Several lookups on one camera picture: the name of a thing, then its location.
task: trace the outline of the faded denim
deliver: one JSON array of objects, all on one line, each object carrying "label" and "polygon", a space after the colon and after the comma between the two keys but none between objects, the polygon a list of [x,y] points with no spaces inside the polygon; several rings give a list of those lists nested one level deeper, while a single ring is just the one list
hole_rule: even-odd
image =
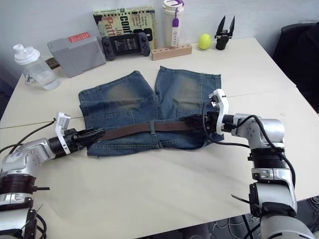
[{"label": "faded denim", "polygon": [[[155,122],[184,120],[201,114],[208,95],[221,88],[220,75],[160,67],[155,92],[139,71],[79,93],[85,127],[115,129],[149,122],[151,132],[94,143],[88,155],[113,156],[158,148],[194,150],[210,144],[202,129],[155,132]],[[209,105],[206,111],[214,111]],[[223,137],[213,135],[216,140]]]}]

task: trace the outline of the gray box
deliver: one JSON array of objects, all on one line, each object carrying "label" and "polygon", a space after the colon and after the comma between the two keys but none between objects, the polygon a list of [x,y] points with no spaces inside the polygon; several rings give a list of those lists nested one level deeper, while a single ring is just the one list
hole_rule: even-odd
[{"label": "gray box", "polygon": [[47,46],[69,77],[106,63],[97,37],[89,32],[51,41]]}]

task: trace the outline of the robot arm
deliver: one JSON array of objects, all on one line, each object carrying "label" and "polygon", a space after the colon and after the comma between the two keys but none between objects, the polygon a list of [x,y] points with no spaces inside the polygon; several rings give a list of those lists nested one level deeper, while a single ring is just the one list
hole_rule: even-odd
[{"label": "robot arm", "polygon": [[33,192],[49,190],[34,186],[37,171],[42,163],[83,149],[104,135],[103,129],[89,128],[77,132],[67,129],[70,117],[57,115],[57,137],[41,138],[20,146],[2,161],[0,172],[0,239],[34,239],[37,215],[33,209]]},{"label": "robot arm", "polygon": [[277,119],[261,119],[257,116],[227,115],[228,102],[221,89],[210,95],[217,112],[208,112],[207,125],[210,132],[248,140],[253,162],[249,201],[251,214],[261,218],[262,239],[314,239],[313,234],[301,221],[295,218],[297,201],[291,169],[282,154],[284,153],[284,126]]}]

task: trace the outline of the cable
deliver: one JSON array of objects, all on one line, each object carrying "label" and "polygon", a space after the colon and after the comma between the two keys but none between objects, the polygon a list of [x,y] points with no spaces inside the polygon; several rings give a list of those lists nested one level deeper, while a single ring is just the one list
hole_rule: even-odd
[{"label": "cable", "polygon": [[312,197],[310,200],[319,208],[319,196]]},{"label": "cable", "polygon": [[[263,133],[267,143],[271,146],[271,148],[273,149],[276,149],[277,147],[270,141],[265,129],[264,129],[264,126],[263,126],[263,123],[260,121],[260,119],[256,116],[256,115],[251,115],[251,116],[248,116],[246,117],[243,121],[241,121],[237,126],[236,128],[242,126],[247,120],[249,120],[250,118],[254,118],[254,120],[256,121],[256,123],[258,124],[261,132]],[[286,164],[289,166],[290,168],[290,171],[291,171],[291,175],[292,175],[292,181],[293,181],[293,185],[295,187],[296,185],[296,173],[295,173],[295,170],[292,166],[292,164],[290,163],[290,161],[286,158],[286,156],[283,154],[283,153],[277,153],[277,155],[279,157],[281,157],[285,162]]]},{"label": "cable", "polygon": [[215,238],[217,238],[217,236],[216,236],[216,234],[215,234],[215,232],[214,232],[215,227],[217,227],[218,229],[223,229],[223,228],[225,228],[225,227],[228,227],[228,230],[229,230],[229,232],[231,233],[231,235],[232,235],[233,237],[235,237],[235,238],[237,238],[237,239],[241,239],[241,238],[236,237],[236,236],[233,234],[233,232],[232,232],[231,229],[230,229],[230,226],[237,226],[237,225],[241,225],[241,224],[243,224],[243,223],[244,223],[244,221],[242,221],[242,222],[240,222],[240,223],[230,223],[230,218],[228,218],[228,223],[227,223],[226,225],[220,227],[220,226],[218,225],[218,222],[216,221],[215,224],[214,224],[214,226],[213,226],[213,229],[212,229],[212,234],[215,236]]},{"label": "cable", "polygon": [[260,227],[260,224],[252,228],[242,239],[247,239],[251,233],[253,233],[258,227]]},{"label": "cable", "polygon": [[239,237],[237,237],[237,236],[235,236],[235,235],[233,234],[233,232],[232,232],[231,229],[230,229],[229,221],[230,221],[230,218],[228,218],[228,230],[229,230],[230,234],[231,234],[234,238],[236,238],[236,239],[242,239],[242,238],[239,238]]},{"label": "cable", "polygon": [[46,234],[44,233],[44,230],[43,230],[41,227],[39,227],[39,226],[36,226],[36,228],[42,233],[42,236],[44,235],[44,236],[43,236],[43,239],[46,239]]},{"label": "cable", "polygon": [[318,223],[319,223],[319,210],[316,210],[316,212],[314,214],[314,220],[311,224],[308,225],[308,228],[312,231],[313,229],[316,228]]},{"label": "cable", "polygon": [[11,144],[9,146],[6,146],[6,147],[0,149],[0,153],[2,153],[3,151],[5,151],[8,148],[15,147],[15,146],[20,146],[20,145],[23,145],[23,143],[21,143],[21,144]]},{"label": "cable", "polygon": [[45,220],[43,219],[43,217],[41,217],[39,214],[36,214],[36,217],[41,221],[41,223],[43,224],[43,233],[40,236],[39,239],[46,239],[46,223]]},{"label": "cable", "polygon": [[56,119],[53,118],[53,121],[51,121],[50,123],[48,123],[48,124],[46,124],[46,125],[44,125],[44,126],[42,126],[42,127],[40,127],[40,128],[37,128],[36,130],[34,130],[34,131],[32,131],[31,133],[27,134],[27,135],[26,135],[25,137],[23,137],[18,143],[16,143],[16,146],[14,146],[14,147],[11,149],[11,151],[10,151],[9,154],[12,154],[12,153],[14,152],[14,150],[18,147],[18,145],[21,144],[21,143],[22,143],[26,138],[28,138],[30,135],[32,135],[32,134],[38,132],[39,130],[41,130],[41,129],[45,128],[45,127],[48,127],[48,126],[54,124],[55,121],[56,121]]},{"label": "cable", "polygon": [[211,100],[207,101],[204,105],[203,105],[203,108],[202,108],[202,111],[201,111],[201,116],[202,116],[202,125],[203,125],[203,128],[204,128],[204,132],[205,132],[205,135],[206,137],[213,143],[217,143],[217,144],[221,144],[221,145],[233,145],[233,146],[242,146],[242,147],[246,147],[246,148],[249,148],[248,145],[246,144],[241,144],[241,143],[224,143],[224,142],[219,142],[219,141],[216,141],[214,139],[212,139],[208,132],[207,132],[207,129],[206,129],[206,126],[205,126],[205,115],[204,115],[204,110],[205,110],[205,107],[211,102]]},{"label": "cable", "polygon": [[241,225],[241,224],[243,224],[243,223],[244,223],[243,221],[242,221],[241,223],[229,223],[229,221],[228,221],[228,223],[227,223],[226,225],[222,226],[222,227],[220,227],[220,226],[218,225],[218,223],[216,223],[216,227],[217,227],[218,229],[223,229],[223,228],[227,227],[228,225],[237,226],[237,225]]},{"label": "cable", "polygon": [[316,227],[319,227],[319,222],[317,222],[317,224],[315,224],[315,225],[313,226],[313,228],[311,229],[311,232],[312,232],[312,233],[315,232]]},{"label": "cable", "polygon": [[316,205],[311,201],[310,198],[307,199],[307,203],[308,203],[309,207],[311,207],[315,212],[318,210],[318,208],[317,208]]}]

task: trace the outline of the tennis ball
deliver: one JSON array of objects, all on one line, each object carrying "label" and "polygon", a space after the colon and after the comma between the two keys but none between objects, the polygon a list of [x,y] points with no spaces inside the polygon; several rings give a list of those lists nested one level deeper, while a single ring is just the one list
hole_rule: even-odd
[{"label": "tennis ball", "polygon": [[199,39],[199,43],[198,43],[198,46],[200,49],[203,49],[203,50],[206,50],[210,47],[211,45],[211,38],[210,38],[210,35],[205,33],[205,34],[202,34],[200,36],[200,39]]}]

